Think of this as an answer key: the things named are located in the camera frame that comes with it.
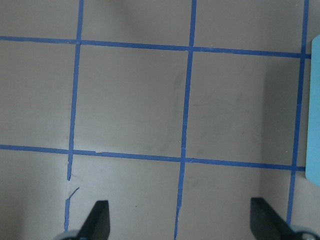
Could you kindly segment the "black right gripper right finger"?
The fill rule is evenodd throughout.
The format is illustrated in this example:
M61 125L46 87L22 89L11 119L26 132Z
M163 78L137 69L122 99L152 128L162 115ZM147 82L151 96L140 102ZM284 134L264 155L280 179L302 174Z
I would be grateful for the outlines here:
M262 197L250 199L250 230L256 240L296 239L296 233Z

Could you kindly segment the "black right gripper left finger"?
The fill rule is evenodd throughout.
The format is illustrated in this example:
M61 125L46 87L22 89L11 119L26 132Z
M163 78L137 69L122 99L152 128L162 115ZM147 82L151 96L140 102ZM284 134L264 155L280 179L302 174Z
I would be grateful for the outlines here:
M108 240L111 232L108 200L98 200L77 234L78 240Z

